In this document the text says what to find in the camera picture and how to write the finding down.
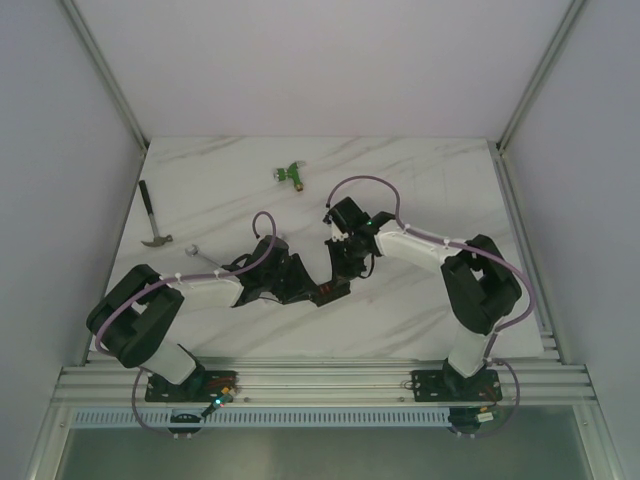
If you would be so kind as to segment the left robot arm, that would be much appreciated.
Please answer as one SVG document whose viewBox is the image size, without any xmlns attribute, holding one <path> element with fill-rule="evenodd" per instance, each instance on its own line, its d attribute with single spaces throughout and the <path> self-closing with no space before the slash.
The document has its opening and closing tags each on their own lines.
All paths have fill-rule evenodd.
<svg viewBox="0 0 640 480">
<path fill-rule="evenodd" d="M 165 279 L 149 265 L 137 265 L 94 307 L 86 325 L 98 348 L 123 367 L 159 375 L 180 401 L 192 402 L 205 386 L 199 363 L 166 339 L 180 309 L 239 308 L 265 293 L 283 305 L 314 301 L 319 295 L 301 257 L 270 235 L 253 253 L 211 274 Z"/>
</svg>

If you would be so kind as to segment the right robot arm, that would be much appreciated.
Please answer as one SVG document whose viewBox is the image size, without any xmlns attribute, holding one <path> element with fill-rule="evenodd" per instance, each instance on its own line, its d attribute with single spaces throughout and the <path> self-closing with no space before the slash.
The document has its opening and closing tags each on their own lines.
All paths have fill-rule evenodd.
<svg viewBox="0 0 640 480">
<path fill-rule="evenodd" d="M 328 209 L 332 273 L 350 281 L 364 271 L 364 258 L 402 260 L 442 275 L 451 311 L 458 321 L 453 347 L 443 365 L 443 387 L 451 397 L 464 399 L 478 387 L 486 366 L 486 348 L 497 323 L 511 314 L 522 297 L 514 273 L 501 264 L 493 240 L 478 235 L 460 247 L 412 234 L 396 224 L 389 212 L 371 217 L 346 197 Z"/>
</svg>

